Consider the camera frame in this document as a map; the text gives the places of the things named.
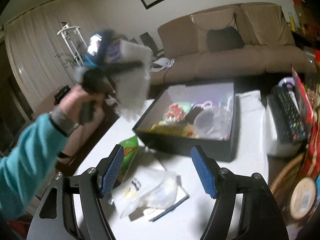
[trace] notebook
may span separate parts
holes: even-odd
[[[145,149],[140,148],[135,154],[134,160],[132,160],[132,163],[130,164],[128,173],[130,173],[131,169],[134,169],[134,166],[137,165],[137,163],[156,170],[166,170],[166,168],[154,157],[151,151],[144,152],[144,150]],[[167,213],[173,211],[177,206],[179,206],[188,198],[189,194],[180,185],[178,185],[177,199],[171,207],[167,209],[146,208],[143,211],[143,217],[148,221],[154,222]]]

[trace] beige couch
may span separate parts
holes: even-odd
[[[226,26],[238,30],[244,47],[213,53],[206,50],[206,31]],[[312,67],[295,46],[281,7],[273,3],[231,4],[196,12],[160,26],[158,33],[165,57],[174,58],[175,63],[152,73],[152,85],[289,73],[291,64],[302,73]]]

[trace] person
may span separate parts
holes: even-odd
[[[0,215],[5,220],[24,214],[66,146],[82,103],[93,100],[101,107],[103,99],[103,94],[89,94],[76,85],[52,112],[42,114],[23,130],[10,155],[0,159]]]

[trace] teal sleeve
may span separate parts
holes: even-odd
[[[21,133],[10,155],[0,159],[0,214],[5,220],[24,214],[67,140],[43,114]]]

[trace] white tablecloth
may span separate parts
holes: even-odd
[[[268,182],[268,160],[264,140],[265,108],[259,101],[259,95],[259,92],[254,92],[240,96],[241,128],[237,156],[231,163],[219,162],[218,164],[220,167],[226,167],[239,175],[251,176],[253,173],[259,172]],[[152,100],[146,101],[145,110],[151,103]],[[119,118],[83,161],[76,175],[90,167],[96,167],[100,159],[110,154],[115,144],[133,136],[134,133],[131,129],[136,121],[127,122],[124,118]],[[156,157],[168,170],[175,171],[181,176],[182,187],[189,193],[190,198],[156,222],[148,222],[143,217],[134,221],[130,221],[129,217],[120,220],[114,207],[103,200],[103,210],[116,239],[200,239],[215,200],[204,192],[191,158],[168,154],[157,154]],[[78,195],[74,196],[74,203],[77,223],[82,229],[84,221]],[[241,203],[242,195],[237,195],[229,238],[232,238],[236,233]]]

